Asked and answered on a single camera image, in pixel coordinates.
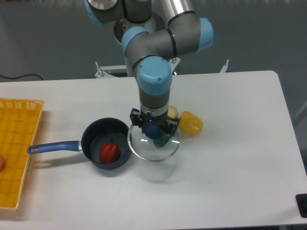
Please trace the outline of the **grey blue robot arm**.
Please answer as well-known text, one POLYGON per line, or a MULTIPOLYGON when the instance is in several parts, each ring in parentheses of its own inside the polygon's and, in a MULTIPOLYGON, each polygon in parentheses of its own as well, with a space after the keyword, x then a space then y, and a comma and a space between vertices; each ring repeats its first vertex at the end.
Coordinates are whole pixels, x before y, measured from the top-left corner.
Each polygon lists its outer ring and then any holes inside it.
POLYGON ((196 15, 189 0, 163 0, 167 28, 153 31, 149 0, 87 0, 90 17, 101 24, 124 20, 121 38, 126 63, 136 78, 140 110, 133 109, 131 122, 150 139, 173 135, 178 120, 167 115, 172 70, 169 61, 200 52, 214 41, 211 22, 196 15))

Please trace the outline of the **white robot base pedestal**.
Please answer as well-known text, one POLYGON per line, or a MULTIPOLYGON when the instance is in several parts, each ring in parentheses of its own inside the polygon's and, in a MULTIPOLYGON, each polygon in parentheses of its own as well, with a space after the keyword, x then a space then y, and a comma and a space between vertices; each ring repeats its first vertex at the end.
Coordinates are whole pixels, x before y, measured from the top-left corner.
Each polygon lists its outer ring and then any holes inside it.
POLYGON ((145 23, 131 23, 126 19, 116 22, 116 39, 121 42, 125 66, 97 66, 95 77, 114 78, 116 74, 136 76, 140 63, 149 57, 162 57, 168 61, 173 74, 181 56, 201 52, 214 41, 213 26, 207 18, 199 18, 193 11, 182 12, 171 18, 165 27, 163 19, 153 14, 145 23))

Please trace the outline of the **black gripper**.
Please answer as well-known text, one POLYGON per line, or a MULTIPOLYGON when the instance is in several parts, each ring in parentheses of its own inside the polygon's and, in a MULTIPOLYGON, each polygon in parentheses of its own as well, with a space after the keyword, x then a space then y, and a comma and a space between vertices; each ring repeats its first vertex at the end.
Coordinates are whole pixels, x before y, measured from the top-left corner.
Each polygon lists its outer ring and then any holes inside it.
POLYGON ((132 108, 130 119, 132 125, 141 129, 144 134, 175 135, 180 118, 167 117, 168 109, 147 110, 132 108))

